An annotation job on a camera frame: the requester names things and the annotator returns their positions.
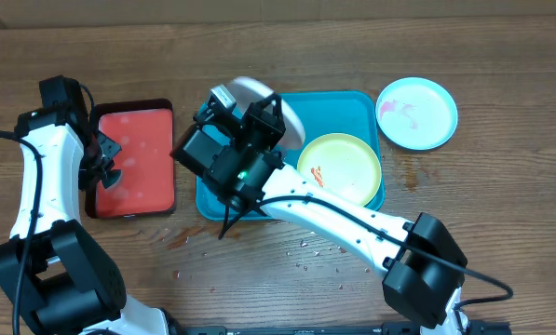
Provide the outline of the black and pink sponge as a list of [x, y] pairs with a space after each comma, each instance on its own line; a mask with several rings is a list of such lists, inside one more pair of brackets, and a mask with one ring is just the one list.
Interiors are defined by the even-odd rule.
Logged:
[[121, 171], [119, 169], [105, 171], [101, 179], [103, 188], [109, 189], [113, 187], [119, 181], [120, 177], [121, 177]]

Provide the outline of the light blue plate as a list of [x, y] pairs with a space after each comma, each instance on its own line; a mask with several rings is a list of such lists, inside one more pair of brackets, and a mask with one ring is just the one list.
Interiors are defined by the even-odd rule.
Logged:
[[399, 147], [430, 151], [446, 143], [459, 123], [452, 95], [440, 84], [405, 77], [388, 84], [375, 104], [381, 132]]

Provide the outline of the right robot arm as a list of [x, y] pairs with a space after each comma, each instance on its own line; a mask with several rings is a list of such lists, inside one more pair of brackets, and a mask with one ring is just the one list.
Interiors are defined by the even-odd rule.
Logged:
[[276, 149], [297, 116], [273, 91], [241, 116], [236, 106], [226, 86], [212, 88], [171, 153], [236, 213], [224, 217], [224, 232], [253, 211], [302, 226], [372, 266], [383, 278], [386, 303], [423, 331], [468, 331], [460, 305], [468, 261], [440, 220], [370, 210], [305, 179]]

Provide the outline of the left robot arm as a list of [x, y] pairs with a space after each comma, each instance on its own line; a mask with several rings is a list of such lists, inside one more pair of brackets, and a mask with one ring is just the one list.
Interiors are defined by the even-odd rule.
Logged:
[[23, 156], [18, 216], [0, 245], [13, 333], [26, 325], [34, 334], [183, 334], [169, 312], [126, 292], [117, 265], [81, 223], [80, 192], [109, 188], [121, 175], [121, 147], [91, 120], [91, 93], [63, 75], [40, 81], [39, 90], [41, 108], [0, 130]]

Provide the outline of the yellow green plate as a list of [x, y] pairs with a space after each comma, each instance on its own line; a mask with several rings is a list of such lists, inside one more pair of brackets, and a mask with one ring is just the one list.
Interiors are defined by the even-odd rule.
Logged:
[[330, 133], [312, 140], [296, 165], [316, 185], [357, 205], [366, 206], [377, 195], [382, 180], [375, 151], [361, 139]]

